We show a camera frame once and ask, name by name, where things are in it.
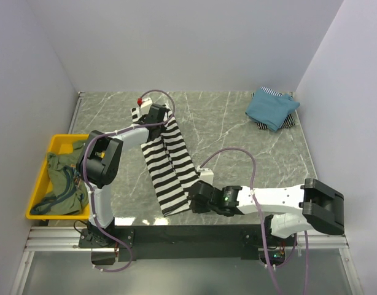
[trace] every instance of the blue cloth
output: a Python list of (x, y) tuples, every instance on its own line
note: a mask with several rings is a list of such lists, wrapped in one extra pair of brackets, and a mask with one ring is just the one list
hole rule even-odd
[(270, 130), (277, 131), (286, 117), (299, 106), (300, 103), (288, 94), (276, 96), (258, 89), (247, 107), (246, 115), (254, 122), (264, 123)]

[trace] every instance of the marble tabletop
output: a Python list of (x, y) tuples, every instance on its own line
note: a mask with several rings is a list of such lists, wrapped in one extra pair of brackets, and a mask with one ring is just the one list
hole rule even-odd
[[(108, 132), (131, 124), (131, 108), (140, 92), (82, 93), (72, 133), (92, 130)], [(245, 115), (250, 92), (170, 92), (176, 102), (176, 120), (194, 165), (200, 165), (221, 148), (241, 147), (257, 161), (255, 187), (286, 187), (316, 177), (305, 137), (296, 114), (296, 126), (271, 132), (259, 130)], [(167, 98), (151, 93), (154, 102)], [(207, 167), (214, 172), (214, 185), (248, 186), (252, 164), (242, 152), (224, 152)], [(161, 214), (155, 191), (140, 147), (122, 154), (117, 177), (112, 183), (112, 210), (117, 224), (257, 224), (257, 214), (224, 217), (191, 211), (168, 216)]]

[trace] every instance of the yellow bin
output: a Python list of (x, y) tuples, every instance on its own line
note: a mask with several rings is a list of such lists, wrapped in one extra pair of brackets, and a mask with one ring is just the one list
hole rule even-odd
[[(56, 134), (49, 144), (48, 152), (54, 152), (56, 154), (67, 154), (72, 152), (72, 143), (78, 140), (86, 140), (89, 134)], [(39, 203), (42, 198), (52, 190), (53, 186), (49, 180), (47, 170), (47, 157), (45, 156), (44, 163), (42, 164), (39, 177), (36, 182), (36, 187), (33, 190), (28, 209), (26, 211), (26, 217), (28, 219), (88, 219), (89, 218), (89, 205), (82, 210), (81, 214), (77, 215), (32, 215), (30, 210)]]

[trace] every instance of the crumpled green cloth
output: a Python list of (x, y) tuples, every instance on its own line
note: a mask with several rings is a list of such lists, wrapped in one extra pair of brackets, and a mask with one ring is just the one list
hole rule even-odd
[(31, 214), (75, 215), (82, 212), (88, 204), (88, 193), (76, 170), (76, 163), (84, 144), (84, 140), (73, 143), (74, 151), (70, 154), (47, 154), (48, 175), (53, 189), (32, 208)]

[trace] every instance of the striped cloth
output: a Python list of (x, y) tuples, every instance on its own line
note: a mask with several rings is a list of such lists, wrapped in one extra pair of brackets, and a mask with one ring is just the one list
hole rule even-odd
[[(166, 120), (172, 112), (165, 106)], [(139, 109), (133, 108), (131, 113), (133, 122), (136, 122), (139, 119)], [(198, 175), (176, 119), (173, 117), (168, 121), (161, 135), (142, 144), (141, 149), (163, 216), (189, 210), (188, 192), (198, 181)]]
[[(267, 93), (267, 94), (270, 94), (270, 95), (276, 95), (276, 96), (281, 96), (282, 94), (279, 93), (279, 92), (276, 92), (270, 88), (267, 88), (267, 87), (261, 87), (261, 89)], [(261, 122), (257, 122), (257, 126), (259, 129), (261, 130), (265, 130), (265, 129), (268, 129), (268, 126), (264, 123), (261, 123)], [(285, 119), (284, 123), (280, 126), (280, 128), (289, 128), (289, 127), (292, 127), (292, 126), (295, 126), (295, 120), (293, 119), (292, 115), (289, 114), (287, 116), (287, 118)]]

